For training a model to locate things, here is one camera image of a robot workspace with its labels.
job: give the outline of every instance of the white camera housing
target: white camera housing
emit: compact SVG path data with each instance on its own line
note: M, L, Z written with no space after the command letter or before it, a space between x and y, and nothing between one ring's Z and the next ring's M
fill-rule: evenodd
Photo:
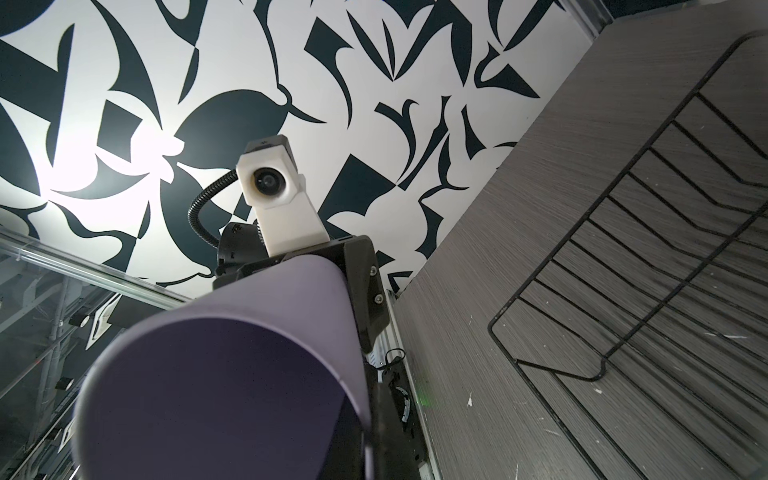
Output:
M283 175L283 188L275 195L263 194L256 187L253 174L264 168ZM284 135L248 144L235 170L245 201L256 213L270 257L330 240L306 194L306 179L296 169Z

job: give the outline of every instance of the black abstract shape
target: black abstract shape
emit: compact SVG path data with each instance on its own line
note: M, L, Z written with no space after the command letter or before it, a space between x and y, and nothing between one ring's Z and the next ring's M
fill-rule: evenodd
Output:
M249 141L280 131L289 109L256 91L228 91L196 108L179 127L176 138L184 142L184 150L167 158L174 167L174 181L161 182L161 204L168 232L187 258L211 270L216 267L210 245L187 222L187 209L202 188L176 162L195 168L234 168ZM213 202L200 214L206 230L214 234L230 218Z
M323 226L326 228L326 232L328 232L328 236L331 238L331 240L338 240L339 238L349 237L352 235L350 232L338 228L328 220L323 220Z
M349 88L346 86L344 77L342 77L339 67L336 65L336 53L341 48L351 48L351 46L343 38L339 37L336 32L331 30L331 27L319 18L316 18L315 24L312 25L310 36L306 40L304 51L323 64L323 67L333 75L336 83L339 84L346 100L346 126L348 127L352 124L352 97L349 96Z
M322 120L318 120L317 118L314 118L312 115L306 114L303 111L296 108L295 105L291 104L288 107L288 113L293 115L294 117L298 118L299 120L308 121L313 124L324 124L325 122Z
M270 31L270 27L266 24L266 17L270 10L270 3L272 3L272 0L259 0L256 2L256 6L253 7L253 13L256 14L256 18L261 24L261 29L264 30L266 43L270 46L270 53L272 54L272 65L275 68L275 78L280 81L280 76L277 72L277 53L275 52L275 42L272 39L272 32Z
M483 145L477 135L475 135L475 131L472 130L472 126L469 124L469 116L467 115L466 106L464 106L462 109L462 118L464 119L464 143L467 147L467 155L469 155L469 160L471 160L480 150L485 148L485 145Z
M148 174L142 175L123 175L109 168L103 161L96 156L96 178L86 188L74 192L59 192L71 198L80 198L82 200L97 200L99 198L112 197L120 192L133 187Z
M328 219L339 212L355 212L365 216L373 201L394 187L395 184L379 172L354 155L349 155L317 214L326 223L326 229L327 225L333 225Z
M389 279L389 285L392 287L392 291L394 293L400 291L400 285L397 284L395 278L408 278L412 273L413 271L387 273L386 277Z
M162 286L163 288L171 285L178 285L179 283L184 283L187 280L192 280L194 277L199 276L201 278L213 278L213 273L208 273L207 275L204 273L195 273L194 275L189 275L181 280L174 280L173 282L157 282L155 285Z
M392 75L395 74L395 44L392 43L392 36L389 34L389 29L386 27L386 23L382 20L384 25L384 39L386 40L386 50L389 54L389 71Z
M0 37L21 30L42 15L54 0L3 2L0 15Z
M91 0L104 21L107 22L109 31L112 33L114 39L114 45L118 49L118 57L120 58L120 71L118 72L118 79L114 81L114 84L110 88L112 91L122 91L124 93L133 95L138 98L150 109L154 117L157 119L157 124L162 125L160 120L160 110L157 107L157 100L154 96L154 89L152 88L152 82L150 82L147 69L144 67L144 62L141 60L139 52L136 51L134 43L125 30L120 26L117 20L114 19L112 14L107 11L97 0ZM190 1L190 12L192 11L192 4L194 0Z
M397 15L399 15L402 22L406 24L406 27L411 26L413 17L415 17L422 8L435 4L430 0L384 0L384 2L397 12Z
M32 157L4 108L0 108L0 139L0 177L11 185L39 195L40 183Z
M58 71L0 41L0 97L50 122L46 138L50 162L53 161L64 104L73 33L74 26L70 25L59 40ZM4 111L0 113L0 139L0 152L4 154L2 158L14 159L0 164L0 175L20 188L39 194L37 174L31 157L15 125Z
M491 24L491 30L496 40L501 41L498 37L498 13L502 9L502 3L504 0L488 0L488 22Z
M299 118L300 120L308 121L313 124L324 124L325 122L322 120L318 120L317 118L314 118L312 115L306 114L303 111L299 110L299 108L296 107L296 105L293 104L293 96L291 96L290 92L288 91L285 86L281 84L277 84L277 89L282 91L286 98L288 99L286 103L288 104L288 113L293 115L296 118Z
M71 36L65 32L61 40ZM61 116L66 81L66 68L56 71L0 40L0 97L53 121Z
M448 181L448 169L451 167L451 154L449 152L449 140L451 136L445 138L445 142L440 150L440 158L437 164L437 173L440 177L440 185L430 188L419 198L419 203L422 200L430 198L432 195L438 193L440 190L467 190L469 187L456 187L451 185Z
M243 195L240 195L240 199L237 201L237 206L235 207L233 214L238 218L248 220L248 215L250 215L250 205L245 203L245 197Z
M379 267L385 266L387 263L394 262L395 259L387 255L386 253L382 252L381 250L376 251L376 262L379 263Z
M417 248L416 251L422 254L424 257L429 258L429 256L435 252L435 249L437 249L437 230L440 228L442 217L440 217L440 215L438 215L433 209L427 207L425 204L419 203L419 205L424 212L424 218L427 220L427 234L424 237L424 241L421 245L419 245L419 248Z
M134 136L140 123L139 117L107 100L101 113L101 126L98 130L96 145L124 160L131 161L131 137Z
M456 65L458 76L462 79L462 84L466 83L469 75L469 64L472 60L472 24L469 20L453 5L450 0L437 0L435 7L429 13L424 27L419 32L411 49L406 55L406 59L400 66L395 79L398 79L411 68L424 50L427 42L446 25L451 27L451 51L453 53L453 62Z
M58 55L56 58L56 65L58 67L58 74L60 77L67 77L67 70L69 69L69 55L72 50L72 38L74 37L74 25L70 25L69 28L61 36L61 40L58 43ZM48 152L48 161L52 164L54 162L54 156L56 155L56 143L58 141L58 127L61 122L61 115L56 115L51 119L51 124L48 125L48 132L45 135L45 150Z
M179 95L179 103L187 96L192 89L194 79L197 78L197 66L200 64L200 50L197 48L192 52L192 58L190 59L190 66L187 68L187 76L184 77L184 86L181 87L181 95Z
M30 237L40 240L40 235L38 234L38 231L35 228L35 225L32 225L32 222L29 221L29 216L34 212L39 212L40 210L44 209L46 205L48 205L48 202L45 202L42 205L38 205L37 207L32 207L32 208L14 208L14 207L6 207L5 205L0 205L0 208L11 212L16 217L21 218L24 221L24 223L27 224L27 228L29 229L28 235Z
M551 6L552 0L537 0L536 3L534 3L533 8L531 8L531 11L529 11L525 16L525 20L523 20L523 22L520 24L518 30L512 36L507 46L504 47L504 50L507 51L511 48L514 48L515 46L519 45L521 41L525 40L525 37L527 37L528 34L533 31L533 29L536 27L536 25L538 25L538 23L544 17L544 14L547 13L547 10L549 10Z
M496 57L498 57L498 52L491 46L491 44L488 44L488 54L480 61L480 63L478 63L478 66L475 69L475 86L477 88L504 88L505 90L519 93L524 97L539 98L533 88L531 88L531 86L528 85L528 83L523 80L518 72L516 72L509 64L505 65L493 78L489 78L485 81L480 80L485 67L487 67L488 64L491 63L491 60Z
M72 230L72 233L78 237L112 237L120 240L122 245L120 251L114 257L104 262L104 265L111 266L112 268L116 268L122 272L128 268L128 262L131 260L131 254L134 252L134 247L136 246L136 237L119 230L109 230L105 232L90 231L89 229L85 228L82 223L80 223L80 220L71 211L67 210L62 205L54 205L61 209L61 212L64 213L64 217L67 219L67 225L69 225L69 229Z
M149 230L149 222L152 218L152 210L149 208L149 202L147 202L147 209L144 210L144 216L141 218L141 227L139 227L138 238L143 238Z
M406 140L408 141L408 161L406 162L406 167L402 169L400 176L408 171L408 167L411 166L413 156L416 153L416 134L413 131L413 123L411 122L411 105L415 103L415 101L410 99L403 102L401 113L397 113L394 108L380 102L373 110L377 114L382 114L389 120L395 122L395 125L400 128L402 134L406 136Z
M163 0L154 1L157 3L157 7L163 14L165 22L170 29L187 43L194 46L197 43L197 37L200 36L200 26L203 24L203 14L205 13L205 6L208 0L189 0L189 11L184 18L174 17L174 14L170 13L165 4L163 4Z
M386 64L384 63L384 59L379 54L379 51L376 50L376 46L373 44L371 39L366 34L365 30L362 29L359 23L357 23L357 20L355 20L354 17L352 17L352 14L349 12L346 13L346 15L349 17L349 23L352 24L352 30L355 31L355 36L357 37L357 40L360 42L360 45L362 45L362 49L366 52L368 55L368 58L371 59L373 64L390 80L392 80L392 75L389 73L389 70L386 68Z
M218 94L181 124L175 136L184 150L168 159L195 168L234 168L249 141L277 135L287 113L287 105L257 91Z
M408 186L411 184L411 182L413 182L413 179L416 178L416 175L419 174L421 169L424 167L424 164L427 163L427 160L432 155L432 152L434 152L437 146L440 144L440 140L442 140L445 134L448 133L448 125L445 124L445 104L448 103L449 98L450 97L442 97L440 123L437 125L437 127L435 127L435 130L432 131L432 136L429 138L429 143L427 144L426 150L424 150L424 154L419 159L416 167L408 175L408 177L398 184L398 187L402 188L403 190L408 190Z
M216 268L216 251L200 239L187 221L187 210L192 200L202 191L202 188L185 170L176 164L174 181L161 182L160 196L165 226L170 238L181 252L190 260L207 266L211 271ZM222 210L214 202L208 202L200 211L200 222L205 230L219 237L219 229L229 223L232 214Z

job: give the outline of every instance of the camera lens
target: camera lens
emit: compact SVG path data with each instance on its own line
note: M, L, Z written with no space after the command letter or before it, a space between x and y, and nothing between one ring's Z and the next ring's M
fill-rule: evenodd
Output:
M260 168L253 173L256 189L264 195L273 197L285 188L283 175L274 168Z

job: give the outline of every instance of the transparent wall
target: transparent wall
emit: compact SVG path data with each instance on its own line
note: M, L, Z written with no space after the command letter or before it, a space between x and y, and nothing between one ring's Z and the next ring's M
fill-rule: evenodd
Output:
M90 267L79 265L75 276L95 279L89 283L68 275L65 269L54 271L45 265L61 263L55 258L55 250L44 251L45 246L34 239L28 239L23 248L14 247L6 242L10 237L3 233L0 480L77 478L69 440L74 401L85 375L125 328L161 308L135 299L144 288L141 282L131 284L133 298L121 294L125 292L95 286L93 283L99 283L100 276L108 273L94 266L84 275ZM32 251L35 261L28 261ZM150 301L157 304L158 290L149 287L147 297L154 296L155 301Z

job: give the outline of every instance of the gray wooden surface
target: gray wooden surface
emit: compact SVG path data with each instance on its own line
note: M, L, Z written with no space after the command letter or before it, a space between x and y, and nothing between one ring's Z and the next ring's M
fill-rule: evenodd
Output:
M768 2L760 0L730 0L608 27L396 302L417 394L445 480L599 478L493 343L488 321L726 48L742 34L766 27ZM703 89L748 135L762 142L764 150L768 148L766 53L765 38L748 41ZM717 154L735 162L734 169L742 175L768 181L768 168L760 163L765 160L745 150L743 142L700 102L692 101L679 120L703 141L717 145ZM679 132L665 132L656 145L719 201L746 209L765 201L751 189L723 181L722 171L707 163ZM713 214L711 205L649 154L634 171L708 228L729 233L746 217L722 210ZM638 215L651 218L660 232L679 238L682 246L696 253L705 256L722 240L680 227L678 217L631 181L623 180L615 192L617 198L633 204ZM670 255L615 207L600 207L594 218L676 275L684 276L696 263ZM759 220L755 230L750 238L756 242L762 238L765 244L768 222ZM676 283L644 270L593 227L584 227L574 238L619 265L622 274L651 295L663 296ZM584 272L606 295L621 299L632 313L642 316L655 304L594 261L585 260L573 246L565 247L559 258L569 268ZM762 250L735 245L723 254L723 261L768 278L768 258ZM548 266L542 278L586 302L592 313L605 318L620 334L633 325L627 314L584 287L574 287L572 279L556 268ZM753 310L768 311L768 290L763 286L750 285L751 290L744 293L739 279L709 267L697 282ZM762 446L753 448L745 440L766 440L765 405L733 386L736 382L765 399L768 382L755 373L765 366L737 351L732 342L768 356L768 326L734 311L726 315L732 321L722 320L706 308L706 295L689 290L674 302L699 323L665 312L652 323L655 331L644 330L633 343L682 385L701 394L731 424L703 408L632 349L623 348L612 357L626 376L609 372L595 384L562 379L560 385L557 377L525 367L605 478L739 478L765 461L755 452ZM599 350L615 342L604 329L595 328L542 287L530 287L526 296L564 323L570 322ZM701 324L747 338L732 342L713 338ZM585 375L597 372L596 354L520 303L513 304L494 332L518 358ZM699 360L692 361L684 351ZM713 368L702 367L701 361ZM608 430L640 473L621 458L564 386ZM468 406L470 396L472 406Z

